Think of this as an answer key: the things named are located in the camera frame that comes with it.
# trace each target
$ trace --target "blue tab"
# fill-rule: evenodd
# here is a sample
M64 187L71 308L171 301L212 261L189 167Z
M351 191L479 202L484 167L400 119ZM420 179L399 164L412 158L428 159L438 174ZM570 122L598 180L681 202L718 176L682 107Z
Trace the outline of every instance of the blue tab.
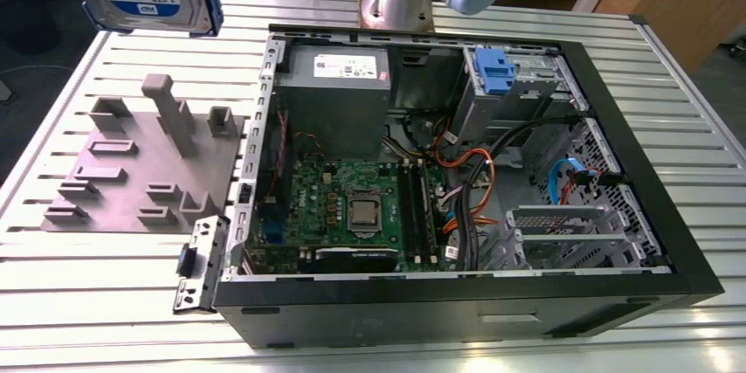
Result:
M504 95L515 81L515 66L500 48L476 48L474 50L476 71L484 82L488 95Z

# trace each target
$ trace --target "metal bracket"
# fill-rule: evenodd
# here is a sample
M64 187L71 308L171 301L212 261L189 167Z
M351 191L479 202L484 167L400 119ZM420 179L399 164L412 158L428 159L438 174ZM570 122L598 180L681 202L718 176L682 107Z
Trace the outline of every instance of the metal bracket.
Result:
M229 220L223 216L201 218L195 223L191 241L179 256L180 276L173 314L213 314L212 299L220 278L220 260L225 249Z

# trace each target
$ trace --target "slotted aluminum table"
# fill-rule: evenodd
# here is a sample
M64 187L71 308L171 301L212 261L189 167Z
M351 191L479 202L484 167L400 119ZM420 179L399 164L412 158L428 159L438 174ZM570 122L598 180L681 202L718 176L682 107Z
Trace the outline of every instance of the slotted aluminum table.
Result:
M436 6L438 31L584 43L726 294L588 339L253 351L219 315L171 315L188 235L47 233L41 214L93 123L96 97L140 93L168 73L195 113L251 117L270 23L356 25L356 0L223 0L217 38L100 33L0 190L0 366L143 371L746 370L746 159L645 25L628 18Z

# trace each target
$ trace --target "green motherboard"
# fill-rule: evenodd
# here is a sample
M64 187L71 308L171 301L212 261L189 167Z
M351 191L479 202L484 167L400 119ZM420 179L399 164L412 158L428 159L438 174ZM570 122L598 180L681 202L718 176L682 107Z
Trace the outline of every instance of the green motherboard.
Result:
M251 257L268 273L303 272L319 249L390 250L395 272L446 271L436 193L446 174L423 162L296 163L284 224L264 223Z

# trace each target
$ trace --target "ram slot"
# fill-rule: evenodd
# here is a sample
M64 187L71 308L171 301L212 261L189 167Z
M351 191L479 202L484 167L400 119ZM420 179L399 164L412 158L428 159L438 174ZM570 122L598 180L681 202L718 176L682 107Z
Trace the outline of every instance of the ram slot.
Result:
M420 259L428 260L430 241L428 241L428 216L426 214L426 202L428 199L423 197L424 190L422 188L422 171L419 167L412 166L410 169L410 195L411 195L411 214L415 219L415 233L419 241Z
M423 199L423 207L424 207L424 216L426 216L426 230L424 230L424 237L427 239L427 247L424 247L424 253L428 255L428 262L432 264L438 263L438 256L436 252L434 252L435 246L438 244L435 238L435 213L432 211L432 201L434 197L430 190L430 176L428 176L428 167L423 162L419 162L419 183L422 184L422 194L424 196Z
M410 167L406 163L400 166L396 184L399 187L399 214L400 228L404 233L404 253L407 259L416 261L419 260L419 241L411 206Z

